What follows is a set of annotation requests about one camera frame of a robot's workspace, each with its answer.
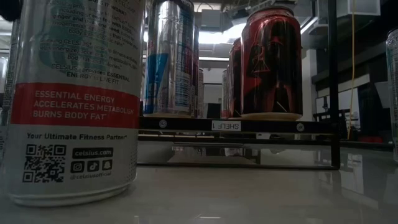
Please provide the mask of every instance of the glossy table surface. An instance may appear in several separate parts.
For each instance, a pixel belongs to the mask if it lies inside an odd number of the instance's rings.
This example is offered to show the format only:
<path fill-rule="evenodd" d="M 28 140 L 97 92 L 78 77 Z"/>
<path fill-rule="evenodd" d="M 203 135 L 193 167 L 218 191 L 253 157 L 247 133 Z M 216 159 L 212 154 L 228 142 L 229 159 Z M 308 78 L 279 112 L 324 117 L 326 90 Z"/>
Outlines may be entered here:
<path fill-rule="evenodd" d="M 288 153 L 265 157 L 291 162 Z M 0 223 L 398 223 L 392 153 L 344 149 L 341 163 L 340 171 L 140 167 L 127 192 L 85 205 L 20 207 L 0 192 Z"/>

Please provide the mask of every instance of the red can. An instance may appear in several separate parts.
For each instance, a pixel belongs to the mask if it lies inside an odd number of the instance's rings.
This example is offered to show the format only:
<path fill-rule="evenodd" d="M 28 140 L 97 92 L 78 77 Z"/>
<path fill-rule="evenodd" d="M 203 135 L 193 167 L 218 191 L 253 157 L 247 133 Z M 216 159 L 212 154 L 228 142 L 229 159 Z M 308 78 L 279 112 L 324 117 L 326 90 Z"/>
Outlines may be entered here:
<path fill-rule="evenodd" d="M 229 118 L 236 119 L 241 117 L 241 56 L 242 43 L 238 38 L 234 41 L 229 52 Z"/>
<path fill-rule="evenodd" d="M 301 35 L 293 12 L 280 6 L 254 12 L 242 40 L 242 117 L 299 119 Z"/>

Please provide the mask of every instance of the blue can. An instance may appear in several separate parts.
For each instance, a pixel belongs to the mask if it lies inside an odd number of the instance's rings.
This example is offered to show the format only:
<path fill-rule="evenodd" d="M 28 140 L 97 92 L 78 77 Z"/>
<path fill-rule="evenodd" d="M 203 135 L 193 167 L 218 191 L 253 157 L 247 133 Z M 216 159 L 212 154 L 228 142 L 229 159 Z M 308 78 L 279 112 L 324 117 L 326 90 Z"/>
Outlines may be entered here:
<path fill-rule="evenodd" d="M 193 3 L 155 0 L 149 13 L 143 115 L 190 118 Z"/>

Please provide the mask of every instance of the red label band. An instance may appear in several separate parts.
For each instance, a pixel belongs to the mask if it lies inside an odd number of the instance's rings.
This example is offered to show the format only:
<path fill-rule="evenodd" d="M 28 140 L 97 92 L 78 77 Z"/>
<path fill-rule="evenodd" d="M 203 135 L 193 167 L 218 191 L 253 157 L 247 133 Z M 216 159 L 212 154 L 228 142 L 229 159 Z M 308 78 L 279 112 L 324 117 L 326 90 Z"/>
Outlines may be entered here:
<path fill-rule="evenodd" d="M 61 83 L 17 84 L 11 124 L 138 128 L 139 98 Z"/>

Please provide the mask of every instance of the shelf1 label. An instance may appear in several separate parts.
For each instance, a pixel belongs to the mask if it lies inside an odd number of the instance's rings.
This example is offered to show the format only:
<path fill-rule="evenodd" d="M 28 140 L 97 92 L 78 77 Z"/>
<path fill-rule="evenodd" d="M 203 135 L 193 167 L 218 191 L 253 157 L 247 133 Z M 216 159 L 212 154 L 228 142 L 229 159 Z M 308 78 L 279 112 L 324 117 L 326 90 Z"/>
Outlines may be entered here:
<path fill-rule="evenodd" d="M 241 131 L 240 121 L 212 121 L 212 131 Z"/>

